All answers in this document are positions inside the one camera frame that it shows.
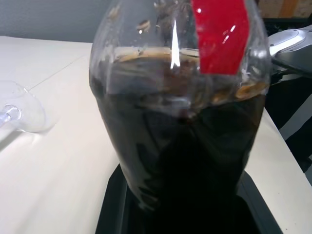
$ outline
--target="black stand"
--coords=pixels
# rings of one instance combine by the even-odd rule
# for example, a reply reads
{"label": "black stand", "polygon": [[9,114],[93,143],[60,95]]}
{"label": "black stand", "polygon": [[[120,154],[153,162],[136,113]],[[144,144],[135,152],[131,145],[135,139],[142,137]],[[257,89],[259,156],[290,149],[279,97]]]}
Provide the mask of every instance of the black stand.
{"label": "black stand", "polygon": [[[218,231],[215,228],[220,222],[215,224],[213,217],[211,217],[213,214],[189,210],[187,212],[191,214],[188,215],[181,214],[181,212],[176,215],[162,214],[161,221],[154,221],[146,231],[147,223],[150,222],[149,218],[142,213],[134,201],[135,198],[127,186],[120,166],[118,166],[107,186],[96,234],[214,234]],[[233,220],[222,220],[221,223],[220,230],[226,225],[231,225]],[[231,233],[234,234],[282,234],[261,194],[247,173],[244,174],[239,185],[235,201],[235,221],[231,228]]]}

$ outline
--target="cable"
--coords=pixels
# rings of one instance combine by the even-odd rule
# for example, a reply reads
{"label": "cable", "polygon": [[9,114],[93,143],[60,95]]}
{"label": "cable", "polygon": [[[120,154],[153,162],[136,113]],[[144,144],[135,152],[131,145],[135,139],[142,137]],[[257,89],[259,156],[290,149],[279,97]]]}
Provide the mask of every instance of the cable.
{"label": "cable", "polygon": [[272,59],[272,63],[276,66],[282,67],[287,69],[288,71],[285,72],[290,72],[292,74],[297,74],[297,75],[301,75],[303,77],[307,77],[307,78],[312,78],[312,73],[304,68],[301,67],[296,67],[293,66],[291,64],[287,64],[286,62],[276,58],[276,57],[271,57]]}

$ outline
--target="red label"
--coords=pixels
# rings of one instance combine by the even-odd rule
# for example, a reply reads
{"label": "red label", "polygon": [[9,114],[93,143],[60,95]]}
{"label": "red label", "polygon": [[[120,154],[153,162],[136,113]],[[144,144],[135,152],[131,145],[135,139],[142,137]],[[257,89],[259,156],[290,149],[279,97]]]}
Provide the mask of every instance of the red label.
{"label": "red label", "polygon": [[244,0],[192,0],[200,71],[236,75],[249,37]]}

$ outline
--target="clear plastic bottle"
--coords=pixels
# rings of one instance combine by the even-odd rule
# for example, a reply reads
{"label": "clear plastic bottle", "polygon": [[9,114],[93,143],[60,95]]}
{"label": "clear plastic bottle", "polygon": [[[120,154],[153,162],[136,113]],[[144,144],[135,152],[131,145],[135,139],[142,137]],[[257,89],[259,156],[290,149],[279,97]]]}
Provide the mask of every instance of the clear plastic bottle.
{"label": "clear plastic bottle", "polygon": [[128,185],[146,211],[227,206],[270,83],[252,0],[113,0],[90,86]]}

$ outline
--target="gray device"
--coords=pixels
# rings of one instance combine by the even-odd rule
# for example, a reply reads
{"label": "gray device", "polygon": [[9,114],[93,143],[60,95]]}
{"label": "gray device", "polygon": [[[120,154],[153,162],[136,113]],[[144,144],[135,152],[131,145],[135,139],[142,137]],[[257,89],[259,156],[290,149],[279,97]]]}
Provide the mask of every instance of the gray device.
{"label": "gray device", "polygon": [[272,57],[312,72],[312,25],[276,33],[269,37],[269,45]]}

